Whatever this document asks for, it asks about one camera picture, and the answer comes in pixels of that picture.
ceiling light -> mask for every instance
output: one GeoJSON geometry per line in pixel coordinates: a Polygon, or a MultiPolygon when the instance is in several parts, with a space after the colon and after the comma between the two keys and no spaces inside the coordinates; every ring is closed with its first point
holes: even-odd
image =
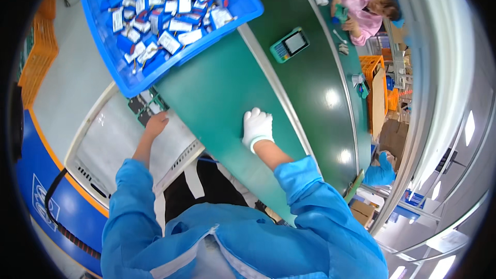
{"type": "Polygon", "coordinates": [[[465,124],[465,143],[467,144],[467,146],[470,143],[470,140],[472,140],[474,131],[475,131],[474,114],[472,113],[472,110],[470,110],[470,113],[468,114],[468,118],[467,118],[467,124],[465,124]]]}
{"type": "Polygon", "coordinates": [[[403,275],[403,272],[405,271],[405,267],[404,266],[399,266],[394,272],[393,274],[391,275],[391,277],[389,277],[389,279],[398,279],[400,278],[401,275],[403,275]]]}
{"type": "Polygon", "coordinates": [[[441,181],[436,184],[434,191],[432,192],[432,200],[435,200],[439,196],[439,190],[441,189],[441,181]]]}
{"type": "Polygon", "coordinates": [[[455,257],[456,255],[452,255],[437,262],[436,268],[434,268],[429,279],[443,279],[451,268],[451,265],[453,265],[455,257]]]}

pink jacket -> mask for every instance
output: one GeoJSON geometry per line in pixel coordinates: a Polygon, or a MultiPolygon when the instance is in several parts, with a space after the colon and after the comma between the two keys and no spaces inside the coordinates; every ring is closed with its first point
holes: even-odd
{"type": "Polygon", "coordinates": [[[348,14],[358,22],[362,31],[362,35],[358,38],[351,36],[351,42],[354,45],[365,45],[365,41],[379,31],[382,25],[382,16],[362,10],[370,0],[341,1],[348,8],[348,14]]]}

bare hand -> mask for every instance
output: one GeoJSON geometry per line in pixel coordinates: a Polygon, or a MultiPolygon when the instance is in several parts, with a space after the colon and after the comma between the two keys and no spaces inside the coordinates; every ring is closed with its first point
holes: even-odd
{"type": "Polygon", "coordinates": [[[151,138],[157,138],[164,128],[169,123],[169,118],[167,117],[167,112],[162,111],[156,115],[153,115],[146,123],[144,135],[150,136],[151,138]]]}
{"type": "Polygon", "coordinates": [[[340,4],[341,0],[332,0],[331,2],[331,17],[334,17],[334,14],[336,14],[336,5],[340,4]]]}
{"type": "Polygon", "coordinates": [[[350,18],[348,21],[346,21],[342,26],[341,28],[343,28],[343,30],[347,30],[347,31],[354,31],[354,30],[360,30],[360,26],[358,25],[358,22],[353,19],[353,18],[350,18]]]}

worker in blue coat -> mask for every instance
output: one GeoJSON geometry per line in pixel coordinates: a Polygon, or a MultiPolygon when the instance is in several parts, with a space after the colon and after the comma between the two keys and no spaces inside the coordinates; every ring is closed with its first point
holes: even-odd
{"type": "Polygon", "coordinates": [[[379,246],[313,158],[293,161],[282,152],[272,138],[272,115],[258,108],[245,114],[243,143],[274,171],[296,227],[276,225],[250,207],[205,202],[169,220],[162,236],[148,164],[167,122],[164,113],[150,119],[115,177],[102,235],[105,279],[388,277],[379,246]]]}

black cable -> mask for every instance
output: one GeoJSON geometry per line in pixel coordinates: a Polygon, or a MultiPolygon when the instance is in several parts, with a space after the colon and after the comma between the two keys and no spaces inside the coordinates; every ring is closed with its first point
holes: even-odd
{"type": "Polygon", "coordinates": [[[50,209],[48,208],[50,199],[52,198],[53,193],[55,192],[55,189],[57,189],[57,186],[59,185],[62,178],[64,178],[66,173],[67,173],[67,169],[65,169],[65,168],[62,169],[62,171],[60,171],[59,175],[57,175],[55,180],[50,185],[50,188],[48,188],[48,191],[47,191],[46,196],[45,196],[46,214],[48,215],[50,220],[53,222],[53,224],[55,224],[55,226],[57,227],[59,232],[65,236],[65,238],[69,239],[73,244],[77,245],[84,252],[88,253],[92,257],[99,260],[100,257],[102,256],[102,254],[100,252],[96,251],[95,249],[91,248],[89,245],[85,244],[81,240],[79,240],[79,238],[74,236],[74,234],[72,234],[70,231],[68,231],[67,228],[65,228],[62,224],[60,224],[57,220],[55,220],[55,218],[52,216],[52,213],[50,212],[50,209]]]}

